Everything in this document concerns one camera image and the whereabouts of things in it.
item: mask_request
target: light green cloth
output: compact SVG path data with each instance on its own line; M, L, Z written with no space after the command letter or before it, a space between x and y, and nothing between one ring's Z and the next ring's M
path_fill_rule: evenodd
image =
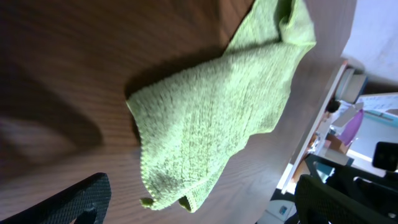
M277 2L257 0L221 58L128 99L141 136L142 181L152 195L143 206L160 210L179 200L195 212L249 136L275 128L295 68L315 45L304 2L288 5L290 17L279 28Z

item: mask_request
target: green towel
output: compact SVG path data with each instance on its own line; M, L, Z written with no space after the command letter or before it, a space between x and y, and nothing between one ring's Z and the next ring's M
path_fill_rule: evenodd
M275 128L295 68L315 45L305 3L289 3L288 17L276 26L277 4L257 0L222 57L127 100L141 137L142 181L152 196L141 200L144 207L179 201L195 212L249 136Z

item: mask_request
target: brown box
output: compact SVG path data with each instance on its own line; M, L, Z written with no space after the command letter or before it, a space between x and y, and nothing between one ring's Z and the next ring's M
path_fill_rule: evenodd
M336 150L338 152L343 153L344 155L347 154L348 147L344 145L343 142L341 142L340 139L338 139L336 136L332 134L328 134L326 137L326 140L330 141L330 146L329 149Z

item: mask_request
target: purple object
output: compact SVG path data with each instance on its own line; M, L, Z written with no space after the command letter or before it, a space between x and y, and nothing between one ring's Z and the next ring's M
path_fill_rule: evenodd
M364 112L363 110L359 110L358 113L346 124L346 127L341 135L337 138L340 139L345 146L349 146L354 140L356 133L361 127L361 123L363 120Z

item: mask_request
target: tabletop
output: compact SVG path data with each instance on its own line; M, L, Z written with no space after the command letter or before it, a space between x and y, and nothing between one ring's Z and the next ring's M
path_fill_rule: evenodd
M139 138L126 96L221 56L252 0L1 1L0 220L96 173L105 223L255 223L330 88L356 1L308 0L317 45L269 134L251 136L203 206L141 207Z

